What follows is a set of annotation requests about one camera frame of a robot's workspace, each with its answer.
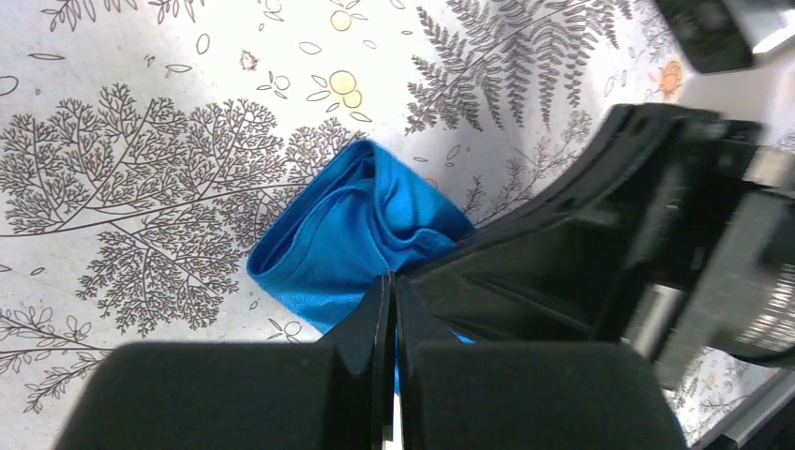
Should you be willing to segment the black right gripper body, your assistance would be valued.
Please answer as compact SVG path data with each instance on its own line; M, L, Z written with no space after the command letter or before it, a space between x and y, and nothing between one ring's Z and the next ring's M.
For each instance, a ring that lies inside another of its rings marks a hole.
M697 146L688 188L624 341L676 386L710 347L767 368L794 366L794 157L730 121Z

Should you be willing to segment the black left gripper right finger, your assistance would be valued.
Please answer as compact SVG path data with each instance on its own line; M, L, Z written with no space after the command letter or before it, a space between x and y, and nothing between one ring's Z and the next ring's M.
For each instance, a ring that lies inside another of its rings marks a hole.
M396 282L402 438L408 449L683 449L634 350L600 342L460 341Z

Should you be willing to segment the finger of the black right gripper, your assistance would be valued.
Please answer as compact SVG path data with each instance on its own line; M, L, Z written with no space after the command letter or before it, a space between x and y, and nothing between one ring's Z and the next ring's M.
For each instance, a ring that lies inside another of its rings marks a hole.
M647 285L682 284L705 255L698 183L717 112L617 105L536 197L415 266L427 310L489 340L615 340Z

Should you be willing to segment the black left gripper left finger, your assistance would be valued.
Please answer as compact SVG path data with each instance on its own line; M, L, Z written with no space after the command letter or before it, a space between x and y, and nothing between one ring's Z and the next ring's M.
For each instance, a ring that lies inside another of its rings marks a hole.
M99 365L60 449L379 449L392 429L394 278L313 343L139 342Z

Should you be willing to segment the blue cloth napkin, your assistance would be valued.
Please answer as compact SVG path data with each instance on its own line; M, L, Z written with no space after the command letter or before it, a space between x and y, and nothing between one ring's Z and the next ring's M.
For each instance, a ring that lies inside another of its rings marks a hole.
M372 280L451 251L470 220L444 194L371 140L344 148L264 233L247 273L326 334Z

